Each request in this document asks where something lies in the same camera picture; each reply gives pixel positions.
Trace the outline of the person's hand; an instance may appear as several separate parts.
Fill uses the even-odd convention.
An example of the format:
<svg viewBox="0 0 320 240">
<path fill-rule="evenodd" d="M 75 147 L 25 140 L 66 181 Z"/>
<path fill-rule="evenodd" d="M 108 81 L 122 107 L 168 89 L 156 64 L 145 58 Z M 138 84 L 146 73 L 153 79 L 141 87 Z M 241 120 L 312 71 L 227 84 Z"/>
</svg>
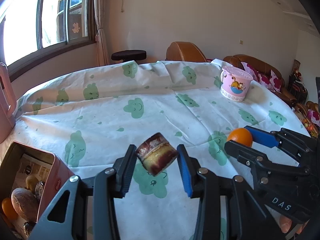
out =
<svg viewBox="0 0 320 240">
<path fill-rule="evenodd" d="M 281 231 L 282 233 L 288 233 L 290 228 L 291 228 L 291 225 L 292 225 L 292 220 L 285 217 L 284 215 L 281 215 L 280 216 L 280 219 L 279 219 L 279 225 L 280 225 L 280 228 L 281 228 Z M 297 234 L 300 234 L 301 231 L 305 228 L 305 224 L 303 225 L 300 225 L 296 231 Z"/>
</svg>

